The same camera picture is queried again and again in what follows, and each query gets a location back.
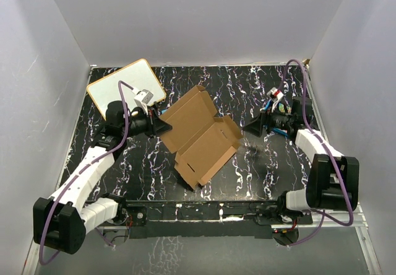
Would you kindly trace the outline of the brown cardboard paper box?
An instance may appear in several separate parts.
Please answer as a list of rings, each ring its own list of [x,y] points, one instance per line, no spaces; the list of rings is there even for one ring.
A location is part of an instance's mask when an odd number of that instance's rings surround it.
[[[239,126],[231,116],[217,113],[209,93],[196,85],[160,116],[172,126],[160,138],[175,155],[175,170],[192,190],[207,184],[241,145]]]

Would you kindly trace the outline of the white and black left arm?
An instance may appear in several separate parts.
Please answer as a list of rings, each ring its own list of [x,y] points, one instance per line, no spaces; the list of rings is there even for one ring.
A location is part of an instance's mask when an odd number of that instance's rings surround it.
[[[68,254],[76,253],[85,236],[109,220],[120,225],[127,219],[125,200],[110,193],[94,203],[87,199],[95,185],[126,148],[127,139],[139,134],[157,137],[171,131],[156,107],[129,111],[116,100],[108,104],[105,122],[95,133],[91,146],[70,177],[48,198],[33,205],[33,239],[40,250],[45,247]]]

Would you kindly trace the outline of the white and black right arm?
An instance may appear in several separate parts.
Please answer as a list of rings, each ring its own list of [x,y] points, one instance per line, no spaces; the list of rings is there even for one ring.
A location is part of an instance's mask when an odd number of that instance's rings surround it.
[[[306,211],[336,221],[327,213],[333,210],[347,212],[349,220],[338,220],[338,224],[350,226],[358,205],[359,161],[330,146],[321,133],[311,127],[312,114],[312,102],[306,97],[295,97],[289,113],[280,111],[278,105],[270,101],[243,126],[243,131],[257,137],[276,129],[283,131],[311,163],[305,188],[284,191],[278,197],[275,213],[280,222],[288,224]]]

